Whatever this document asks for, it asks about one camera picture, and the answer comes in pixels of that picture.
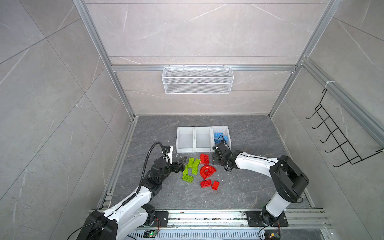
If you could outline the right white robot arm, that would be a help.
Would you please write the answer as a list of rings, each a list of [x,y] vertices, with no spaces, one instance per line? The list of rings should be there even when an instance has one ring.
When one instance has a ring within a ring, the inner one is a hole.
[[[278,221],[284,210],[292,203],[297,203],[309,184],[309,178],[285,155],[279,158],[264,158],[250,155],[242,151],[232,151],[225,141],[215,146],[214,159],[227,172],[233,169],[249,170],[270,177],[275,185],[276,192],[263,207],[259,219],[266,226]]]

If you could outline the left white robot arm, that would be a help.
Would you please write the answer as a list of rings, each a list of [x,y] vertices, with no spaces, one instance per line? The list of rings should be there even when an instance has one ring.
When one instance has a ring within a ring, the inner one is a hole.
[[[169,163],[165,157],[154,161],[145,174],[141,188],[115,206],[103,211],[93,211],[80,229],[78,240],[122,240],[140,226],[151,226],[155,221],[155,207],[149,202],[162,189],[170,173],[185,170],[186,157]]]

